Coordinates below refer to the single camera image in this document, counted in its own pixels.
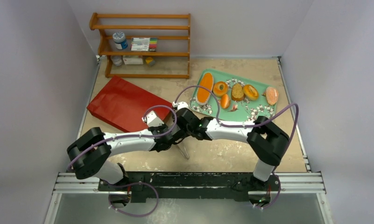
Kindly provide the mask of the black metal tongs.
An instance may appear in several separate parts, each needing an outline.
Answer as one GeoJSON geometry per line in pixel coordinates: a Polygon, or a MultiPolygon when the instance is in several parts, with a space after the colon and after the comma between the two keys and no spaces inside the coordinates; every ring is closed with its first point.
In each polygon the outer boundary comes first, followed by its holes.
{"type": "Polygon", "coordinates": [[[179,151],[180,151],[181,154],[183,155],[183,157],[184,157],[185,159],[189,160],[189,159],[190,159],[190,156],[189,156],[189,154],[188,154],[188,152],[187,152],[186,147],[185,147],[184,145],[182,145],[182,144],[178,144],[177,146],[178,146],[178,148],[179,148],[179,151]]]}

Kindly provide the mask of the fake small sesame roll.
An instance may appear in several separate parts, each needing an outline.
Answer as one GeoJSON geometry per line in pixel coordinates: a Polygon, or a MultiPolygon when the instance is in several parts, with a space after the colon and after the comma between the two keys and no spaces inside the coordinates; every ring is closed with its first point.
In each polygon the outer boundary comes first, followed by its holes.
{"type": "Polygon", "coordinates": [[[221,97],[219,103],[220,103],[220,107],[222,109],[227,109],[230,106],[230,103],[231,103],[230,97],[227,94],[224,94],[221,97]]]}

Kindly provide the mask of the fake orange doughnut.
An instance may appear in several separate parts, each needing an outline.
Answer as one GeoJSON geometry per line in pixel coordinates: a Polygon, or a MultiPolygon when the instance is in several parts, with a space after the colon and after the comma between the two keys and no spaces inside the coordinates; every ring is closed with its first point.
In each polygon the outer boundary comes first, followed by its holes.
{"type": "Polygon", "coordinates": [[[219,81],[216,82],[213,86],[212,92],[218,98],[222,97],[223,95],[227,94],[229,86],[226,82],[219,81]]]}

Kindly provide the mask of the red paper bag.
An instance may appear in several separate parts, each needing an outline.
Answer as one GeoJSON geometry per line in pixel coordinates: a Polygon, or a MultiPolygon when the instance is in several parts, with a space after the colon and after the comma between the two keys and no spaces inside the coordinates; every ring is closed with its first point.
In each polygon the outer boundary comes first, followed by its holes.
{"type": "Polygon", "coordinates": [[[148,126],[145,112],[155,105],[172,104],[120,77],[113,77],[87,106],[92,116],[123,131],[137,132],[148,126]]]}

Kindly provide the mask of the green floral tray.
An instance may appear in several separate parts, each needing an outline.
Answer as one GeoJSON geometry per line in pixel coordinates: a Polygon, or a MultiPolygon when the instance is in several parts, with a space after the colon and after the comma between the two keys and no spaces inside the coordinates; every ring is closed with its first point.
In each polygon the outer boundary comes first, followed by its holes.
{"type": "MultiPolygon", "coordinates": [[[[199,78],[198,82],[201,81],[204,74],[211,73],[214,78],[214,82],[223,81],[225,82],[229,89],[228,89],[228,96],[231,95],[231,88],[234,84],[239,83],[240,85],[244,86],[246,84],[252,85],[259,94],[262,94],[267,87],[269,87],[268,84],[263,84],[260,82],[256,82],[254,80],[243,78],[239,76],[235,76],[229,73],[225,73],[222,71],[214,70],[214,69],[205,69],[202,72],[201,77],[199,78]]],[[[197,96],[197,89],[194,90],[190,102],[189,107],[195,112],[201,113],[205,116],[211,116],[215,117],[217,114],[217,111],[220,111],[219,113],[219,119],[220,120],[226,120],[226,121],[252,121],[255,120],[258,116],[265,116],[267,118],[271,118],[275,115],[276,106],[275,105],[269,105],[267,103],[265,96],[258,97],[257,100],[252,101],[248,98],[237,102],[237,101],[231,101],[230,106],[227,109],[218,109],[216,101],[219,100],[219,98],[213,98],[212,96],[208,100],[208,102],[205,105],[200,105],[196,101],[197,96]]]]}

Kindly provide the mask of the fake brown bread slice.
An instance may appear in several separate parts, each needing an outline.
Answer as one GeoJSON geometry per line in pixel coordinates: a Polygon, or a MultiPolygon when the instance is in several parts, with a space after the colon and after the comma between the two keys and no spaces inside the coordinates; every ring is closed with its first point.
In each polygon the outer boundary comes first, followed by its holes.
{"type": "Polygon", "coordinates": [[[243,87],[239,83],[234,84],[231,89],[231,99],[239,102],[244,100],[244,97],[243,87]]]}

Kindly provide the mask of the fake golden bagel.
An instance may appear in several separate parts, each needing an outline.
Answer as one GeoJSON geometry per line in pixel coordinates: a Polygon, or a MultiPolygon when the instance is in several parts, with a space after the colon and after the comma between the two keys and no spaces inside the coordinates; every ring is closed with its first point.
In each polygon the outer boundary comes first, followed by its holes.
{"type": "Polygon", "coordinates": [[[256,101],[259,98],[258,91],[250,84],[243,86],[243,92],[249,100],[256,101]]]}

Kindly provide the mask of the fake pink sugared bread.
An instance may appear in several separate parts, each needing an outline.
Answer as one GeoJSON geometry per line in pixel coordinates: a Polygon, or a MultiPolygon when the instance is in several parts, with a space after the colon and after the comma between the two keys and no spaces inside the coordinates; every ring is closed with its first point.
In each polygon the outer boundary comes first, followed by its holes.
{"type": "Polygon", "coordinates": [[[275,105],[279,98],[278,90],[274,87],[267,87],[265,90],[265,97],[269,105],[275,105]]]}

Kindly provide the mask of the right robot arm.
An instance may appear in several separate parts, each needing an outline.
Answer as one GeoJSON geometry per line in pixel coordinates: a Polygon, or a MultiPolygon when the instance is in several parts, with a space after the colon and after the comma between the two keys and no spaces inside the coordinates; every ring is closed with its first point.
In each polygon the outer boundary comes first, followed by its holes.
{"type": "Polygon", "coordinates": [[[198,118],[188,108],[178,109],[177,127],[197,140],[233,140],[248,144],[258,157],[251,184],[262,190],[288,149],[291,137],[265,116],[253,122],[217,121],[198,118]]]}

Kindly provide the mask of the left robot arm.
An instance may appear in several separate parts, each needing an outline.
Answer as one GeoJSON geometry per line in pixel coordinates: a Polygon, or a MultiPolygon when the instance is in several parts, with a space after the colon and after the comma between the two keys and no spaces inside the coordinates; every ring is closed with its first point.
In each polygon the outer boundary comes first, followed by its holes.
{"type": "Polygon", "coordinates": [[[79,180],[97,177],[122,191],[128,185],[127,172],[122,165],[108,161],[109,157],[135,151],[165,151],[186,137],[178,126],[152,126],[132,133],[105,133],[94,127],[67,148],[71,161],[68,167],[79,180]]]}

